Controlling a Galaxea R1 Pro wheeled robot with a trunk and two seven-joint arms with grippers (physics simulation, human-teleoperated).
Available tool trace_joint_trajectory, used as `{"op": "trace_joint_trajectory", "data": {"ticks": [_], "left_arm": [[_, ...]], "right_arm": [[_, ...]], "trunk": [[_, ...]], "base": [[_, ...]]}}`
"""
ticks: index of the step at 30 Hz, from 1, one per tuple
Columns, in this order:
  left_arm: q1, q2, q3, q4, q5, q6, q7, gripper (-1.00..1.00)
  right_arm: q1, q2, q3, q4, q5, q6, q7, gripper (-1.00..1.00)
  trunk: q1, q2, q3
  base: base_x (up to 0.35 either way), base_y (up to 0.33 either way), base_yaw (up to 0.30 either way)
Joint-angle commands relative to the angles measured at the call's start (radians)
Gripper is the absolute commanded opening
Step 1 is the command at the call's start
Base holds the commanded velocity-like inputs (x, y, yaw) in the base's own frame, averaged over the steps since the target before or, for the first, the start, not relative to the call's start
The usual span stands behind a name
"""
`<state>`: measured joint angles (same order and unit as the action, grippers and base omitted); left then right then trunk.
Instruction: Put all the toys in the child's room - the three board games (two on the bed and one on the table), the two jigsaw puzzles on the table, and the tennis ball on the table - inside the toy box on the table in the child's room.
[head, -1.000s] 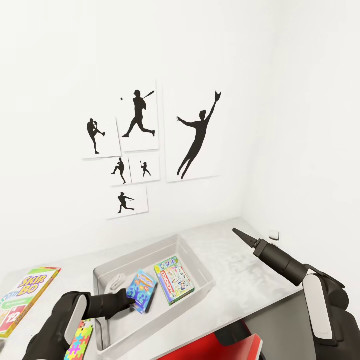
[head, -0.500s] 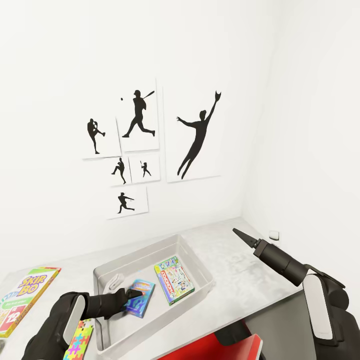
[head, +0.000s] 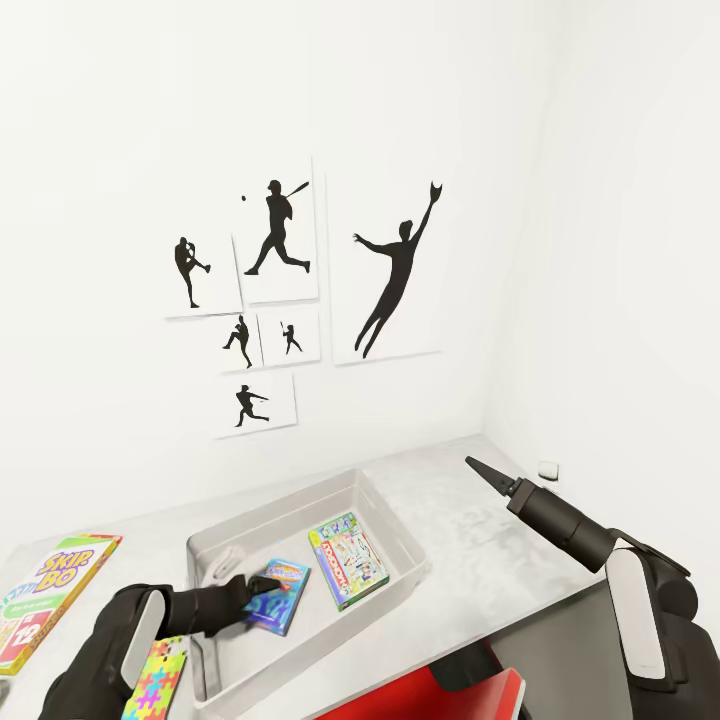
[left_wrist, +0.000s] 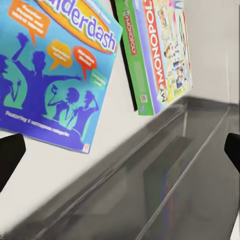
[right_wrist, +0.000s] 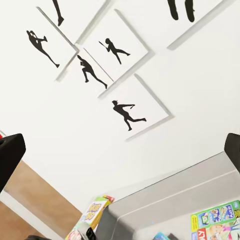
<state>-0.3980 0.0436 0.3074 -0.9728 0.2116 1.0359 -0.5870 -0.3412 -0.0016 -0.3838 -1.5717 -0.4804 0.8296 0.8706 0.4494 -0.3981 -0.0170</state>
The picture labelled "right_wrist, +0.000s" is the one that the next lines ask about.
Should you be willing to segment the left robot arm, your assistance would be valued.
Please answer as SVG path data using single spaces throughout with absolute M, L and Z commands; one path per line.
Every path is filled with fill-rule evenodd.
M 92 227 L 85 221 L 82 221 L 77 228 L 80 237 L 78 240 L 96 240 L 96 235 Z M 52 240 L 49 238 L 43 238 L 41 236 L 29 235 L 28 239 L 24 240 Z

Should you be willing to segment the toy box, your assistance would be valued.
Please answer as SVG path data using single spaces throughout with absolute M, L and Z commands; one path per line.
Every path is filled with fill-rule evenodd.
M 103 210 L 96 240 L 192 240 L 191 215 L 240 201 L 240 173 L 225 151 L 114 201 Z

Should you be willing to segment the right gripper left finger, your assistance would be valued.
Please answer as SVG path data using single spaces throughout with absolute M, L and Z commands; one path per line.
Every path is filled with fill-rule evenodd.
M 4 189 L 26 150 L 21 133 L 6 137 L 0 136 L 0 192 Z

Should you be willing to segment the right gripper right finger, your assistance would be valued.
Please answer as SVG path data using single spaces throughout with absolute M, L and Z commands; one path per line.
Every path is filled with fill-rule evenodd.
M 240 135 L 228 133 L 225 141 L 224 152 L 226 152 L 240 173 Z

